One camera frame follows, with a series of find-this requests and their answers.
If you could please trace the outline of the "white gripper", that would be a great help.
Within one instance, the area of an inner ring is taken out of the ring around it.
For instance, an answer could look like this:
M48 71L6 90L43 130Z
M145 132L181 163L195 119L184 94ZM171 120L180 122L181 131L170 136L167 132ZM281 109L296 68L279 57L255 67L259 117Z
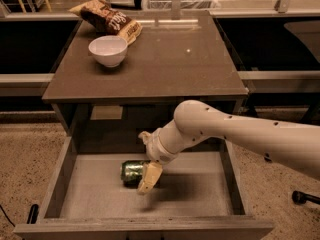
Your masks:
M149 133L142 131L138 138L142 140L146 146L146 154L151 161L145 163L142 169L142 179L139 182L137 192L140 195L149 193L158 182L162 172L162 165L169 164L177 158L176 154L168 152L162 145L159 137L159 132Z

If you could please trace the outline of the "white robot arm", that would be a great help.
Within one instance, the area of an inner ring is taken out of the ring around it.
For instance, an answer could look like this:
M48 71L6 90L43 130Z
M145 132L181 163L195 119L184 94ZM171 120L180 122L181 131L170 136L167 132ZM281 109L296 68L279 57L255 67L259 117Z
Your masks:
M173 119L164 127L139 134L150 163L143 167L138 192L149 193L164 165L183 150L211 137L224 139L320 179L319 126L230 115L203 102L187 100L176 107Z

